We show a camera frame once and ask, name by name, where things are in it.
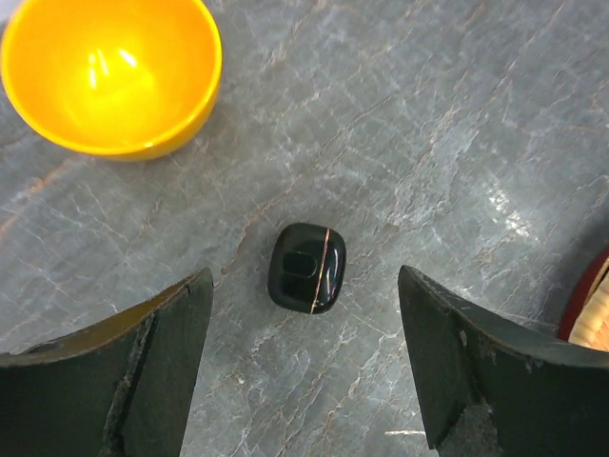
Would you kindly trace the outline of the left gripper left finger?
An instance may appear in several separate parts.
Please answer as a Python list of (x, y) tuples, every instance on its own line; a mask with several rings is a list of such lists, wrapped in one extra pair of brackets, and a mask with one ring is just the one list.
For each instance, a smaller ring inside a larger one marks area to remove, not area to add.
[(203, 268), (94, 325), (2, 354), (2, 455), (179, 455), (212, 304)]

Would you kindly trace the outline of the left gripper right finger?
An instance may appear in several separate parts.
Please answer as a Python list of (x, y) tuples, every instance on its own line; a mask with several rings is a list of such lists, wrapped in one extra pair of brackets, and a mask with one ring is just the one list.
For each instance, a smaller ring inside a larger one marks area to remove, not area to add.
[(416, 268), (403, 330), (427, 444), (441, 456), (605, 456), (608, 355), (525, 328)]

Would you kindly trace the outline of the black earbud charging case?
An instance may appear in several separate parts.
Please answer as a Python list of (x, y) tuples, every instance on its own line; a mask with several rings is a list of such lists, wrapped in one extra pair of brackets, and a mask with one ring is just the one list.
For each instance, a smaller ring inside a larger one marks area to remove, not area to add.
[(272, 251), (267, 291), (281, 308), (325, 313), (339, 297), (345, 267), (346, 245), (340, 233), (314, 224), (290, 224)]

